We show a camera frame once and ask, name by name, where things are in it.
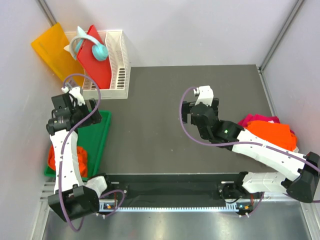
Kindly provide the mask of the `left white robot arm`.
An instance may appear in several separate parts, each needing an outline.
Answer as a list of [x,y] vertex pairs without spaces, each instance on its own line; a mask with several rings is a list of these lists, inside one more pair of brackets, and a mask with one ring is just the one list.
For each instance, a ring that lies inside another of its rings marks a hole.
[[78,128],[102,121],[100,113],[89,110],[84,101],[69,94],[52,97],[54,109],[46,124],[55,161],[55,186],[48,197],[50,208],[69,222],[99,211],[99,199],[109,198],[114,191],[103,175],[83,182],[77,153]]

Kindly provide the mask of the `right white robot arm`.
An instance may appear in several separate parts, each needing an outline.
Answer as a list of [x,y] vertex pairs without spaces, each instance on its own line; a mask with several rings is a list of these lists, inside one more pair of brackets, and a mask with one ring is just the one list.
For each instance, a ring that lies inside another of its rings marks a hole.
[[202,102],[181,100],[178,113],[180,124],[191,118],[205,140],[203,145],[226,149],[260,162],[274,172],[242,171],[233,183],[239,198],[255,193],[279,193],[303,203],[318,203],[315,199],[320,182],[320,156],[294,152],[268,142],[232,122],[220,120],[212,106]]

